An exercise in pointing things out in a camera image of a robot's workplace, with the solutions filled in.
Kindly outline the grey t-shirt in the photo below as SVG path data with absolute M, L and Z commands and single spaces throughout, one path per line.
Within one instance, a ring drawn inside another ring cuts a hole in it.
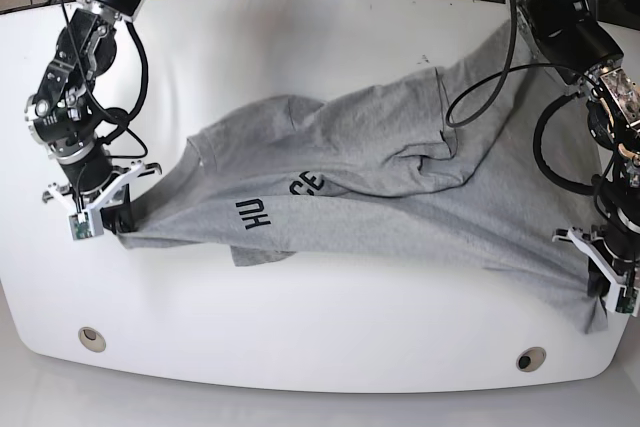
M 499 27 L 449 67 L 322 101 L 248 104 L 187 139 L 132 204 L 127 248 L 228 245 L 238 266 L 297 252 L 415 257 L 500 274 L 578 331 L 608 326 L 587 259 L 552 241 L 594 225 L 592 201 L 554 186 L 532 154 L 560 93 Z

